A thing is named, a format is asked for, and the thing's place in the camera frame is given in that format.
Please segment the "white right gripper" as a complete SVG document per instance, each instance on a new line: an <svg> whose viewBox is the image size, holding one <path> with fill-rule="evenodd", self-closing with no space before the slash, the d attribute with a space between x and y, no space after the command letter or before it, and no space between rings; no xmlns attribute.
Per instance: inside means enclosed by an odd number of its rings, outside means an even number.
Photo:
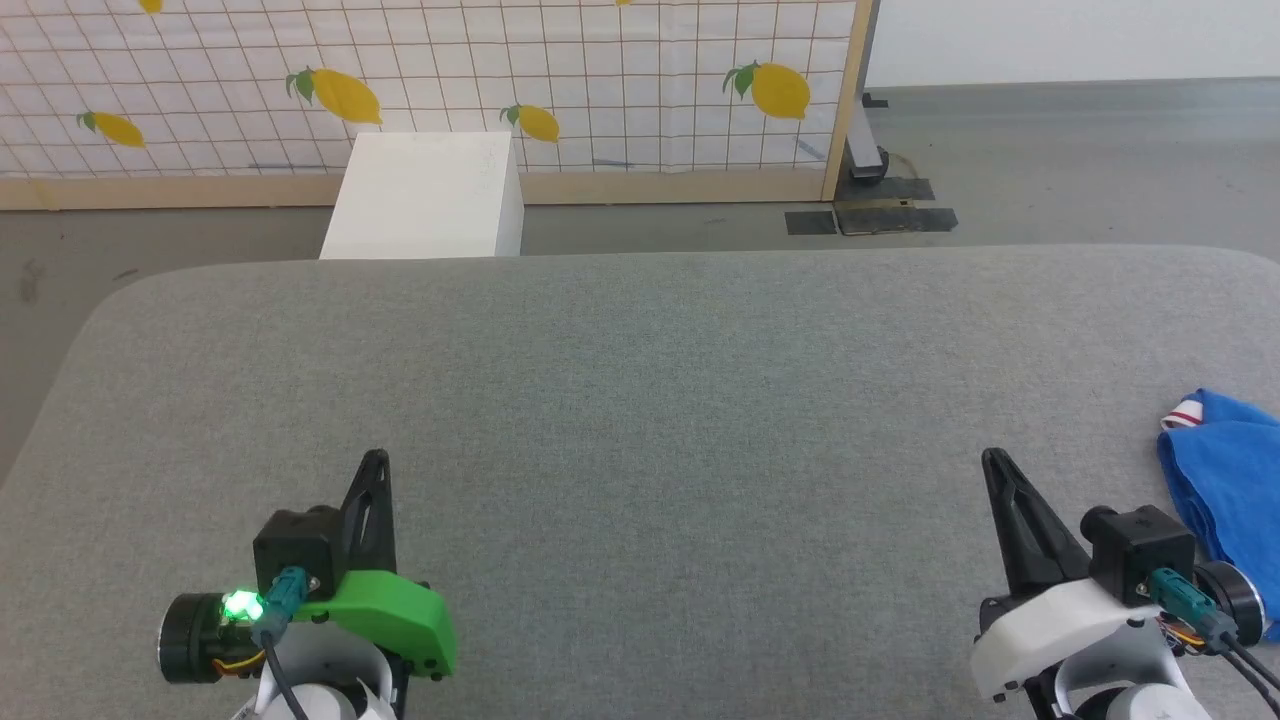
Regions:
<svg viewBox="0 0 1280 720"><path fill-rule="evenodd" d="M1087 579L1091 556L1006 450L986 448L980 464L1007 594L1039 594L993 620L974 644L978 694L992 700L1047 670L1057 673L1050 682L1056 705L1074 691L1116 683L1184 691L1160 609L1128 607Z"/></svg>

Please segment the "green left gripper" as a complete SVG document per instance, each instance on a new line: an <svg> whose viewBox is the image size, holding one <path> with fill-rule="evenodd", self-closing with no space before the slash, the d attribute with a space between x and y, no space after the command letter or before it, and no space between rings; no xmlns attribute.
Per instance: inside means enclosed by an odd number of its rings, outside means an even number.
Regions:
<svg viewBox="0 0 1280 720"><path fill-rule="evenodd" d="M452 676L458 643L443 596L396 574L389 454L369 450L340 506L346 573L328 600L308 600L294 623L334 624L413 665L415 676Z"/></svg>

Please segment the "blue shirt with white-red trim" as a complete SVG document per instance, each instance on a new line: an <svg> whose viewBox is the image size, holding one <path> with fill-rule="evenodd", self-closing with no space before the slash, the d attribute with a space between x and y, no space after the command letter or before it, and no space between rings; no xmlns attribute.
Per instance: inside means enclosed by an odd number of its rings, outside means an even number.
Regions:
<svg viewBox="0 0 1280 720"><path fill-rule="evenodd" d="M1162 418L1156 450L1183 524L1252 580L1280 644L1280 419L1199 388Z"/></svg>

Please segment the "white box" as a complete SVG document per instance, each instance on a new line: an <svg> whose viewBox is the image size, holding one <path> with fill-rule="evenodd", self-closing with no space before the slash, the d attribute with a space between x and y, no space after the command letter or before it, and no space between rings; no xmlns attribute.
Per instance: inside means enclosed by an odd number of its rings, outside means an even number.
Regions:
<svg viewBox="0 0 1280 720"><path fill-rule="evenodd" d="M511 133L361 133L320 258L516 258L524 217Z"/></svg>

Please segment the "black taped floor plate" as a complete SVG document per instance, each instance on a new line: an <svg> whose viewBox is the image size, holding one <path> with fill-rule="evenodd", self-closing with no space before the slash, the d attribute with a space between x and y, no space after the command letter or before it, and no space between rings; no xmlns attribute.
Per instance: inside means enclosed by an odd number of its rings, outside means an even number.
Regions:
<svg viewBox="0 0 1280 720"><path fill-rule="evenodd" d="M846 184L837 190L829 210L787 211L791 236L873 236L945 233L957 227L950 208L934 208L933 187L925 178L890 177L874 186Z"/></svg>

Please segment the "metal panel foot stand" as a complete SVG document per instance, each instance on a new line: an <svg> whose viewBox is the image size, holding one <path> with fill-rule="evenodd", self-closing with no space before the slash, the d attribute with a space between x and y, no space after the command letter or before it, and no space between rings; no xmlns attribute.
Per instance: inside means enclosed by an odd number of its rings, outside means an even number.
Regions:
<svg viewBox="0 0 1280 720"><path fill-rule="evenodd" d="M887 102L863 92L854 109L846 135L849 179L861 187L874 187L887 176L890 155L876 141L868 110L887 108Z"/></svg>

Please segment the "lemon print grid panel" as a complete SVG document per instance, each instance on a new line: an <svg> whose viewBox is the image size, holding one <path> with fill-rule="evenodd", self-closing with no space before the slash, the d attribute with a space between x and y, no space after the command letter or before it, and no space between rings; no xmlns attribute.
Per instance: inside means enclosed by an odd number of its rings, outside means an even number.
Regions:
<svg viewBox="0 0 1280 720"><path fill-rule="evenodd" d="M323 206L495 132L538 204L835 196L878 0L0 0L0 211Z"/></svg>

